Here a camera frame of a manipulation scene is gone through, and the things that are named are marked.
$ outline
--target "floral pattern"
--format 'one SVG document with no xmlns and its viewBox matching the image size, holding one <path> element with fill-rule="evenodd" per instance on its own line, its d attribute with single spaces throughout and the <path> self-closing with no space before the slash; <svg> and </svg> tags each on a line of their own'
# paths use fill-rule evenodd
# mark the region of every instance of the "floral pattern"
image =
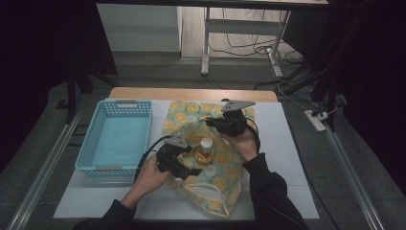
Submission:
<svg viewBox="0 0 406 230">
<path fill-rule="evenodd" d="M 227 218 L 237 203 L 241 191 L 240 178 L 245 171 L 241 167 L 241 158 L 230 144 L 221 138 L 214 127 L 208 127 L 204 122 L 207 117 L 222 116 L 222 107 L 221 104 L 212 103 L 172 102 L 164 122 L 163 134 L 183 135 L 193 150 L 180 154 L 179 161 L 190 169 L 203 170 L 199 176 L 189 176 L 186 180 L 171 177 L 170 186 L 205 211 Z M 243 109 L 243 114 L 254 120 L 254 108 Z M 194 158 L 194 150 L 204 137 L 212 138 L 214 142 L 214 160 L 209 164 L 199 163 Z M 200 193 L 197 189 L 199 186 L 212 188 L 221 198 Z"/>
</svg>

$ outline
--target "bottle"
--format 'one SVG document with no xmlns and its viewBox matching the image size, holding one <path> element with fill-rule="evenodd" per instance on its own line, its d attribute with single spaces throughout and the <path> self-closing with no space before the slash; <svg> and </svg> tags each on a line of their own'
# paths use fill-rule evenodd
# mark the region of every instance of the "bottle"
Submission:
<svg viewBox="0 0 406 230">
<path fill-rule="evenodd" d="M 205 137 L 200 141 L 200 146 L 196 147 L 194 158 L 202 164 L 210 163 L 214 158 L 213 140 Z"/>
</svg>

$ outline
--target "white table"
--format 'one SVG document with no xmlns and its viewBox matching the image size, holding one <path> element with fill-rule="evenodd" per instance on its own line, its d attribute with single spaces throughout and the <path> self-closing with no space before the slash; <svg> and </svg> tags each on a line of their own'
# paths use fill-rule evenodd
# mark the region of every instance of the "white table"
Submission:
<svg viewBox="0 0 406 230">
<path fill-rule="evenodd" d="M 162 136 L 163 123 L 171 101 L 152 101 L 152 128 L 150 145 Z M 259 126 L 261 151 L 272 172 L 279 173 L 287 182 L 288 196 L 305 219 L 317 219 L 318 213 L 307 185 L 287 121 L 280 103 L 254 105 Z M 88 177 L 75 171 L 60 201 L 54 218 L 100 218 L 108 210 L 114 198 L 122 199 L 131 187 L 132 177 L 123 177 L 114 183 Z M 226 220 L 254 219 L 249 195 L 249 177 L 242 177 L 242 189 L 233 213 Z M 136 219 L 145 220 L 210 220 L 221 219 L 208 214 L 191 201 L 178 195 L 165 184 L 147 195 L 139 204 Z"/>
</svg>

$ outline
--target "blue plastic basket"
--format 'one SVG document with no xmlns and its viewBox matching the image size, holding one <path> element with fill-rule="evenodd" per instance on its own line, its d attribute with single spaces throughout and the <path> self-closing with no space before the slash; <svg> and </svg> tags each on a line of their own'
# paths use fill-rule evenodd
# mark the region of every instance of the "blue plastic basket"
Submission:
<svg viewBox="0 0 406 230">
<path fill-rule="evenodd" d="M 147 150 L 151 101 L 98 103 L 75 167 L 87 175 L 135 174 Z"/>
</svg>

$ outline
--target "cable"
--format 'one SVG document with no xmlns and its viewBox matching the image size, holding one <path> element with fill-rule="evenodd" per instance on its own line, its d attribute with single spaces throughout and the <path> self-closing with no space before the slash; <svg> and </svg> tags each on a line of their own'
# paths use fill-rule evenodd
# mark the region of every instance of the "cable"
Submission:
<svg viewBox="0 0 406 230">
<path fill-rule="evenodd" d="M 288 215 L 284 214 L 283 212 L 279 211 L 278 209 L 272 207 L 272 205 L 268 204 L 263 198 L 261 198 L 259 195 L 257 195 L 257 193 L 252 193 L 252 195 L 254 195 L 257 199 L 262 201 L 262 203 L 265 204 L 269 209 L 273 210 L 275 213 L 277 213 L 280 216 L 282 216 L 283 218 L 287 219 L 293 225 L 299 227 L 300 229 L 304 229 L 304 230 L 307 229 L 307 228 L 304 228 L 303 226 L 301 226 L 301 224 L 298 223 L 295 219 L 289 217 Z"/>
<path fill-rule="evenodd" d="M 254 50 L 255 50 L 258 54 L 261 54 L 261 55 L 268 55 L 268 54 L 269 54 L 269 51 L 266 51 L 268 48 L 269 48 L 269 46 L 259 46 L 259 47 L 254 48 Z"/>
<path fill-rule="evenodd" d="M 309 102 L 308 100 L 306 100 L 306 99 L 303 99 L 303 98 L 301 98 L 301 97 L 299 97 L 299 96 L 297 96 L 297 95 L 294 95 L 294 94 L 292 94 L 292 96 L 293 97 L 295 97 L 295 98 L 298 98 L 298 99 L 300 99 L 300 100 L 302 100 L 302 101 L 304 101 L 305 103 L 307 103 L 307 104 L 309 104 L 309 105 L 311 105 L 311 106 L 313 106 L 314 108 L 316 108 L 317 109 L 317 111 L 316 112 L 318 112 L 318 113 L 322 113 L 323 111 L 321 111 L 320 110 L 320 108 L 317 106 L 317 104 L 315 104 L 314 102 Z"/>
<path fill-rule="evenodd" d="M 296 104 L 297 106 L 303 108 L 304 110 L 308 110 L 306 107 L 302 106 L 301 104 L 299 104 L 299 103 L 293 101 L 291 98 L 287 97 L 287 96 L 281 91 L 280 85 L 281 85 L 281 83 L 278 84 L 278 90 L 280 91 L 280 93 L 281 93 L 282 95 L 284 95 L 288 100 L 290 100 L 292 103 Z"/>
<path fill-rule="evenodd" d="M 265 16 L 265 10 L 263 10 L 263 12 L 262 12 L 262 18 L 260 19 L 261 21 L 263 21 L 264 16 Z M 258 50 L 255 48 L 255 46 L 257 45 L 258 38 L 259 38 L 259 34 L 257 34 L 257 37 L 256 37 L 255 42 L 254 42 L 254 45 L 253 45 L 253 50 L 256 51 L 256 52 L 258 51 Z"/>
<path fill-rule="evenodd" d="M 228 52 L 228 51 L 215 50 L 215 49 L 213 49 L 213 48 L 210 46 L 210 44 L 208 44 L 208 45 L 209 45 L 209 48 L 210 48 L 212 51 L 214 51 L 214 52 L 225 53 L 225 54 L 234 55 L 234 56 L 238 56 L 238 57 L 247 57 L 247 56 L 252 56 L 252 55 L 258 54 L 257 52 L 255 52 L 255 53 L 251 53 L 251 54 L 240 55 L 240 54 L 235 54 L 235 53 Z"/>
<path fill-rule="evenodd" d="M 287 76 L 286 79 L 290 79 L 290 78 L 292 78 L 292 77 L 298 75 L 298 73 L 300 73 L 304 68 L 305 68 L 304 65 L 299 66 L 299 67 L 296 68 L 289 76 Z M 277 78 L 277 80 L 271 80 L 271 81 L 267 81 L 267 82 L 261 82 L 261 83 L 258 83 L 258 84 L 256 84 L 256 85 L 254 86 L 254 90 L 256 90 L 256 89 L 257 89 L 259 86 L 261 86 L 261 85 L 274 84 L 274 83 L 278 83 L 278 82 L 281 82 L 281 80 L 278 79 L 278 78 Z"/>
<path fill-rule="evenodd" d="M 251 118 L 246 118 L 246 119 L 254 124 L 255 129 L 257 130 L 257 134 L 259 135 L 259 129 L 257 127 L 257 124 Z"/>
<path fill-rule="evenodd" d="M 143 167 L 144 162 L 147 160 L 147 157 L 148 157 L 149 153 L 150 153 L 151 151 L 153 151 L 153 149 L 155 148 L 156 145 L 158 145 L 158 143 L 160 143 L 162 140 L 167 139 L 167 138 L 170 138 L 170 137 L 172 137 L 172 135 L 166 135 L 166 136 L 163 136 L 163 137 L 159 138 L 158 141 L 156 141 L 156 142 L 143 154 L 143 156 L 141 157 L 140 162 L 138 163 L 137 170 L 136 170 L 135 175 L 134 175 L 134 182 L 137 180 L 137 177 L 138 177 L 138 175 L 140 174 L 141 168 Z"/>
<path fill-rule="evenodd" d="M 259 149 L 260 149 L 260 139 L 259 139 L 259 133 L 257 130 L 254 130 L 250 125 L 245 124 L 246 128 L 251 131 L 251 133 L 254 135 L 255 143 L 257 145 L 257 154 L 259 154 Z"/>
<path fill-rule="evenodd" d="M 303 64 L 303 60 L 301 58 L 300 59 L 288 59 L 288 58 L 286 58 L 286 56 L 288 54 L 291 54 L 293 52 L 297 52 L 297 51 L 296 50 L 289 51 L 284 55 L 284 57 L 281 57 L 281 53 L 279 51 L 277 51 L 277 57 L 276 58 L 285 66 L 291 66 L 291 65 L 295 65 L 295 64 Z"/>
<path fill-rule="evenodd" d="M 243 48 L 243 47 L 248 47 L 248 46 L 254 46 L 254 45 L 256 45 L 255 43 L 247 44 L 247 45 L 232 45 L 231 42 L 230 42 L 230 39 L 229 39 L 229 37 L 228 37 L 228 34 L 226 34 L 226 36 L 227 36 L 227 41 L 228 41 L 228 43 L 229 43 L 229 46 L 232 47 L 232 48 Z M 275 41 L 275 39 L 267 40 L 267 41 L 262 41 L 262 42 L 258 42 L 257 45 L 265 44 L 265 43 L 270 43 L 270 42 L 273 42 L 273 41 Z"/>
<path fill-rule="evenodd" d="M 333 109 L 331 112 L 328 112 L 327 115 L 328 115 L 328 114 L 331 114 L 331 113 L 333 113 L 333 112 L 335 112 L 336 109 L 337 109 L 337 105 L 335 105 L 335 106 L 334 106 L 334 109 Z"/>
<path fill-rule="evenodd" d="M 223 87 L 223 86 L 221 86 L 221 85 L 219 85 L 219 84 L 217 84 L 217 83 L 214 83 L 214 82 L 209 82 L 209 84 L 211 84 L 211 85 L 213 85 L 213 86 L 215 86 L 215 87 L 218 87 L 218 88 L 220 88 L 220 89 L 228 89 L 228 88 Z"/>
<path fill-rule="evenodd" d="M 287 121 L 287 125 L 289 126 L 290 130 L 293 130 L 292 125 L 290 125 L 289 121 Z M 325 211 L 326 211 L 328 217 L 330 218 L 330 220 L 332 221 L 334 227 L 335 227 L 337 230 L 340 230 L 340 228 L 338 227 L 337 222 L 334 220 L 334 218 L 332 217 L 330 211 L 329 211 L 328 208 L 326 207 L 325 203 L 324 203 L 324 202 L 322 201 L 322 199 L 320 198 L 320 195 L 319 195 L 319 193 L 317 192 L 316 188 L 314 187 L 313 182 L 310 180 L 310 176 L 308 175 L 307 170 L 306 170 L 306 168 L 305 168 L 304 160 L 303 160 L 303 158 L 302 158 L 302 153 L 301 153 L 301 151 L 300 151 L 300 149 L 299 149 L 299 147 L 298 147 L 298 142 L 297 142 L 296 137 L 295 137 L 294 134 L 292 135 L 292 138 L 293 138 L 293 143 L 295 144 L 296 150 L 297 150 L 297 152 L 298 152 L 299 161 L 301 162 L 302 168 L 303 168 L 303 170 L 304 170 L 304 176 L 305 176 L 306 179 L 307 179 L 307 183 L 308 183 L 309 186 L 313 189 L 313 190 L 312 190 L 313 193 L 314 193 L 314 194 L 317 196 L 317 198 L 319 199 L 320 203 L 322 204 L 322 207 L 325 209 Z"/>
</svg>

